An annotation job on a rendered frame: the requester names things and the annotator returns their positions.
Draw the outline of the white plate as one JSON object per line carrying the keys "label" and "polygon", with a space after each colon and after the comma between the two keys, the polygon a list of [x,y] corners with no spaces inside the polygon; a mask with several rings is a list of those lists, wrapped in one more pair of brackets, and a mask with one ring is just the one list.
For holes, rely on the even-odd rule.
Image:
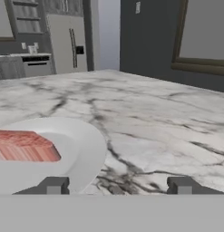
{"label": "white plate", "polygon": [[54,144],[61,159],[57,162],[0,160],[0,194],[12,195],[38,185],[47,177],[67,177],[70,191],[80,193],[95,180],[105,162],[106,140],[88,122],[49,117],[18,121],[3,128],[36,132]]}

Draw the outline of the brown framed wall window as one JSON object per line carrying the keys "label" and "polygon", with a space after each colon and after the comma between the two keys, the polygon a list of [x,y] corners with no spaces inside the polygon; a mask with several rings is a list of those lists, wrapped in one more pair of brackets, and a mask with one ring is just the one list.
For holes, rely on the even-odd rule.
{"label": "brown framed wall window", "polygon": [[12,41],[14,38],[6,2],[5,0],[0,0],[0,41]]}

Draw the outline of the pale grey fridge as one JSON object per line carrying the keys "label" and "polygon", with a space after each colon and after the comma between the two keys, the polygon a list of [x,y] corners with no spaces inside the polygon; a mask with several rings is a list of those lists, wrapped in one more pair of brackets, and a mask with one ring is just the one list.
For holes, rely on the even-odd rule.
{"label": "pale grey fridge", "polygon": [[84,20],[79,16],[47,15],[55,69],[60,73],[87,71]]}

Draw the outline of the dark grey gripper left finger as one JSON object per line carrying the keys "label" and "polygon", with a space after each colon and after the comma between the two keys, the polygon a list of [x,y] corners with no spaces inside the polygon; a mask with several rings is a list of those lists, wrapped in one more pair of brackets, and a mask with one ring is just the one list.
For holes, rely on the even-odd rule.
{"label": "dark grey gripper left finger", "polygon": [[16,192],[16,194],[30,195],[69,195],[68,186],[70,179],[68,177],[46,177],[37,186]]}

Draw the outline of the grey cabinet run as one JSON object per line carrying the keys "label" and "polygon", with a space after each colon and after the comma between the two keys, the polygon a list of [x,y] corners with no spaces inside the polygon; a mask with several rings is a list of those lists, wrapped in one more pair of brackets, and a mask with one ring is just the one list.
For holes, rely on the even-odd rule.
{"label": "grey cabinet run", "polygon": [[24,65],[21,57],[0,57],[0,80],[24,78]]}

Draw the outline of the red raw steak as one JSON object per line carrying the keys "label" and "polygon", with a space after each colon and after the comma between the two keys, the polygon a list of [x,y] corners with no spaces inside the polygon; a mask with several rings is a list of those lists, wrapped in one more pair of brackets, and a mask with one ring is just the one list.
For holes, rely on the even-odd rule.
{"label": "red raw steak", "polygon": [[54,144],[34,131],[0,130],[0,160],[55,162],[60,159]]}

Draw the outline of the white dishwasher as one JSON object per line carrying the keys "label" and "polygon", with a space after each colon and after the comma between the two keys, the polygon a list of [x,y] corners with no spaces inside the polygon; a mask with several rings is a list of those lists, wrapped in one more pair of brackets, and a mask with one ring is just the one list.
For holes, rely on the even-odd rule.
{"label": "white dishwasher", "polygon": [[22,58],[26,77],[35,77],[52,74],[52,65],[49,55],[26,56]]}

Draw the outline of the grey open shelf unit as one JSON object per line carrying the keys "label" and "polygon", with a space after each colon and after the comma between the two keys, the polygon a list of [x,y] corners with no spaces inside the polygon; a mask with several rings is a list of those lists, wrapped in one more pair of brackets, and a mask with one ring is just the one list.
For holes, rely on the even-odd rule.
{"label": "grey open shelf unit", "polygon": [[5,0],[15,34],[43,34],[42,6],[39,0]]}

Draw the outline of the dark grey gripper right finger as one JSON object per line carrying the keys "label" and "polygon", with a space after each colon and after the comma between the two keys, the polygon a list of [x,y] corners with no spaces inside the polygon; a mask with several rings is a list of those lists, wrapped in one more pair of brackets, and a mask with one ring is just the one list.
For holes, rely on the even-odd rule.
{"label": "dark grey gripper right finger", "polygon": [[168,177],[167,193],[178,195],[224,195],[224,192],[200,185],[191,177]]}

